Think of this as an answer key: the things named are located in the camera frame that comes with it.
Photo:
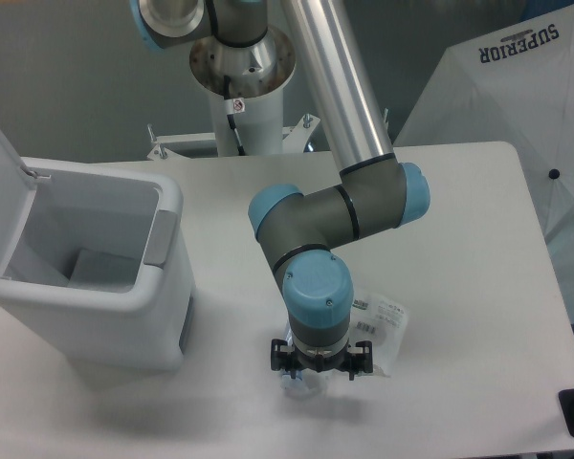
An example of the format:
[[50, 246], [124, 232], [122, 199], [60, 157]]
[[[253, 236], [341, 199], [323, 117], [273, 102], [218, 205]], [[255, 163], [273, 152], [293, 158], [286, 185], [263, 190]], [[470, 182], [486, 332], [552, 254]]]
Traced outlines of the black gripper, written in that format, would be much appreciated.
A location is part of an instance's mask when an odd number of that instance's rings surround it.
[[293, 345], [284, 339], [272, 339], [270, 365], [273, 371], [283, 370], [291, 378], [297, 372], [311, 369], [317, 373], [339, 370], [348, 372], [349, 380], [354, 381], [360, 374], [369, 375], [374, 371], [373, 344], [370, 340], [357, 341], [349, 346], [349, 338], [322, 347], [315, 347], [293, 337]]

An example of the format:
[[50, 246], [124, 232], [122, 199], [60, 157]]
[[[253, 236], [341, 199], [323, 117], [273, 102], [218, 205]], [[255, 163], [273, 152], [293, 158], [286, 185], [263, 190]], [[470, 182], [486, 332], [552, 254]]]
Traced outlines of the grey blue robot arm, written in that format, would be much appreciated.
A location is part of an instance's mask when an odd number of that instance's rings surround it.
[[[223, 102], [259, 96], [278, 85], [279, 53], [264, 1], [134, 1], [144, 42], [166, 49], [207, 45], [201, 83]], [[282, 3], [341, 180], [312, 194], [296, 186], [259, 191], [248, 215], [281, 291], [289, 319], [274, 339], [273, 370], [299, 380], [303, 370], [373, 370], [373, 346], [351, 342], [353, 281], [334, 249], [421, 218], [428, 182], [394, 154], [340, 1]]]

